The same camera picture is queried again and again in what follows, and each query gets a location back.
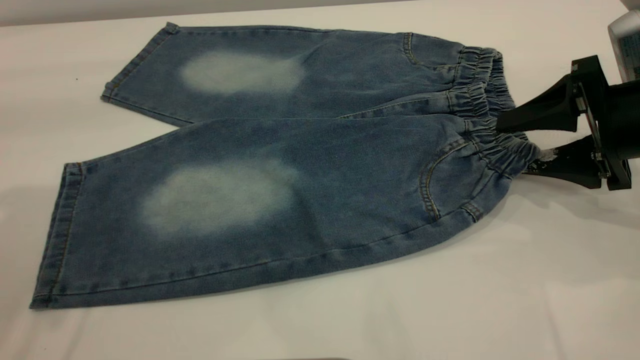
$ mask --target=front pocket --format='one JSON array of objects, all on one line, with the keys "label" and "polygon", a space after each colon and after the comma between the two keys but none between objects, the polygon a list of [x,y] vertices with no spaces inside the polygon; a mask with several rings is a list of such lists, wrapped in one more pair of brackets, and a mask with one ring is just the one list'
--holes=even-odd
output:
[{"label": "front pocket", "polygon": [[467,139],[449,143],[439,154],[420,173],[425,210],[436,220],[469,203],[492,174]]}]

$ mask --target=gray wall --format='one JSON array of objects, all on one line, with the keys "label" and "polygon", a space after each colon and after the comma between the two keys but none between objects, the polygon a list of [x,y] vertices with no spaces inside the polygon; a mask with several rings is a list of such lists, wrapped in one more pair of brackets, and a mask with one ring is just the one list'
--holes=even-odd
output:
[{"label": "gray wall", "polygon": [[398,0],[0,0],[0,26]]}]

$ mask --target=denim fabric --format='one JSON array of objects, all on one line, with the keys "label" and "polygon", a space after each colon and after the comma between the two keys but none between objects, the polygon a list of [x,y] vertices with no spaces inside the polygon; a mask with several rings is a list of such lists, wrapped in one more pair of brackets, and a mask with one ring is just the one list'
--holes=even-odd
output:
[{"label": "denim fabric", "polygon": [[502,57],[412,33],[168,24],[102,94],[181,126],[68,163],[32,308],[234,290],[398,258],[537,157]]}]

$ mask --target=faded knee patch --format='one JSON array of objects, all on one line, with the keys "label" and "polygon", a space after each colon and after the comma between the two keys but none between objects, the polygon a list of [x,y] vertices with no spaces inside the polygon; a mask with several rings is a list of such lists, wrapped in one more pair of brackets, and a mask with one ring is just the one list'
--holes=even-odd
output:
[{"label": "faded knee patch", "polygon": [[292,204],[296,178],[279,160],[182,168],[143,199],[141,220],[161,237],[251,226]]},{"label": "faded knee patch", "polygon": [[185,64],[183,82],[193,90],[230,95],[236,92],[290,92],[302,80],[296,59],[259,54],[211,52]]}]

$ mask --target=white table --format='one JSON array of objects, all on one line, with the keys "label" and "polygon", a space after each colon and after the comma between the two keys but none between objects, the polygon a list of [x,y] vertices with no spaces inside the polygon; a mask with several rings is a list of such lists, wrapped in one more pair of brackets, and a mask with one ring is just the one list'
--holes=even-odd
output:
[{"label": "white table", "polygon": [[[0,359],[640,359],[639,183],[522,176],[480,223],[396,261],[192,299],[28,309],[62,164],[173,129],[99,100],[168,20],[495,47],[522,104],[593,54],[619,83],[606,26],[624,12],[614,0],[427,0],[0,28]],[[576,137],[531,134],[544,147]]]}]

